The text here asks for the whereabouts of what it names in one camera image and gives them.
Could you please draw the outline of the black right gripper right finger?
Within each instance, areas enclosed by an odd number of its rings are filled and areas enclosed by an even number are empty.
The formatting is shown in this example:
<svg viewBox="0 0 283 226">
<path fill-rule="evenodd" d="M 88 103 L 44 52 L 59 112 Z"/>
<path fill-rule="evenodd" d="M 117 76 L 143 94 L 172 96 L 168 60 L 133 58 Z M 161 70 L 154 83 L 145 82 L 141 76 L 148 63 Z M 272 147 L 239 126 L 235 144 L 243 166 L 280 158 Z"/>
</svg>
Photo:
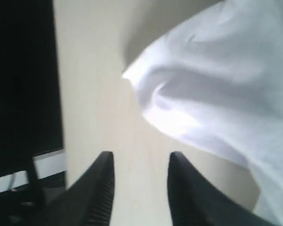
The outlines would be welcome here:
<svg viewBox="0 0 283 226">
<path fill-rule="evenodd" d="M 174 226 L 269 226 L 215 188 L 182 152 L 170 154 L 168 203 Z"/>
</svg>

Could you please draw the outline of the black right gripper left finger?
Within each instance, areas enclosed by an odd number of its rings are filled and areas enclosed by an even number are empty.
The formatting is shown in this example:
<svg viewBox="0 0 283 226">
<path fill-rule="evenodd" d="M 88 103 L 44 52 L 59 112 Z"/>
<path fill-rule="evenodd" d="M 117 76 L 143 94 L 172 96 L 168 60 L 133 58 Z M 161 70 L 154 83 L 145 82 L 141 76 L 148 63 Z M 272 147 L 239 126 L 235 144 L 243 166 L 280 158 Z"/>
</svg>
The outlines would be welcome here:
<svg viewBox="0 0 283 226">
<path fill-rule="evenodd" d="M 64 193 L 45 205 L 36 174 L 29 174 L 27 190 L 12 192 L 10 215 L 21 217 L 19 226 L 108 226 L 115 172 L 112 152 L 101 152 L 91 166 Z"/>
</svg>

